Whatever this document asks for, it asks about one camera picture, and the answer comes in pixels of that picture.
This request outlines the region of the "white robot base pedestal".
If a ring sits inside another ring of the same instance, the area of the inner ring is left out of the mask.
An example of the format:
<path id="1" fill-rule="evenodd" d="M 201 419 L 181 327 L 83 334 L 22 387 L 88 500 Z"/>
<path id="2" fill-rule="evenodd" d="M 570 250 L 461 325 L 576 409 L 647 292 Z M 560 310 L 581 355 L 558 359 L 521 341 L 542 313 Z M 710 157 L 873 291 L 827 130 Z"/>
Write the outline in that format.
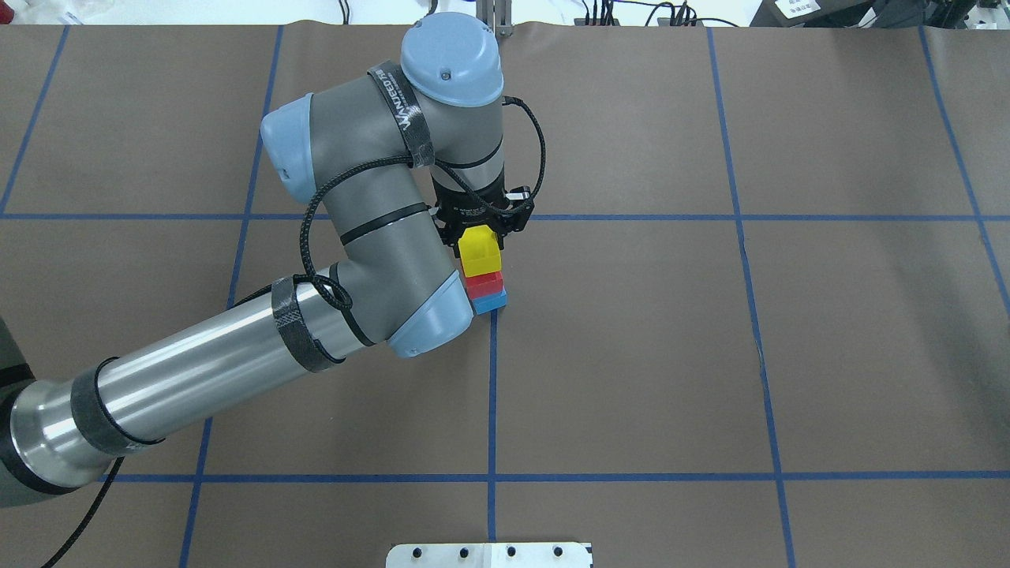
<path id="1" fill-rule="evenodd" d="M 592 545 L 579 542 L 403 544 L 386 567 L 593 567 Z"/>

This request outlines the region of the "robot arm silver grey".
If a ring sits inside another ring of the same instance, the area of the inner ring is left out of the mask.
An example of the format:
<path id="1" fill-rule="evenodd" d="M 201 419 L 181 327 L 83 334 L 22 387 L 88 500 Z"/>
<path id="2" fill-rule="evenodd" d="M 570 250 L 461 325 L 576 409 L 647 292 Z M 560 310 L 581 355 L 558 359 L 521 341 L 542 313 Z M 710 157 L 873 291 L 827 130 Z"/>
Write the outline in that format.
<path id="1" fill-rule="evenodd" d="M 472 227 L 492 244 L 526 227 L 541 182 L 505 187 L 495 32 L 437 12 L 405 32 L 399 61 L 267 113 L 260 139 L 306 207 L 302 271 L 234 307 L 65 382 L 39 380 L 2 330 L 2 506 L 97 481 L 260 393 L 387 344 L 427 353 L 475 312 L 451 254 Z"/>

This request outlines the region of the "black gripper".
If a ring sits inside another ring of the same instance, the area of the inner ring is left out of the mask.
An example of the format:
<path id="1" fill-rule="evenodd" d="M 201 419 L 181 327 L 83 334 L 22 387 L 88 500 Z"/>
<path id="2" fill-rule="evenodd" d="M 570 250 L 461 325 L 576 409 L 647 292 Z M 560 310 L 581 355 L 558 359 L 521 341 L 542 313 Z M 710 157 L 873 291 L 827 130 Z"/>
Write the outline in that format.
<path id="1" fill-rule="evenodd" d="M 477 196 L 444 186 L 434 188 L 436 212 L 441 222 L 439 235 L 459 258 L 459 241 L 470 227 L 487 226 L 495 234 L 496 245 L 503 248 L 503 238 L 526 228 L 533 214 L 535 191 L 521 186 L 505 191 L 489 186 L 477 191 Z"/>

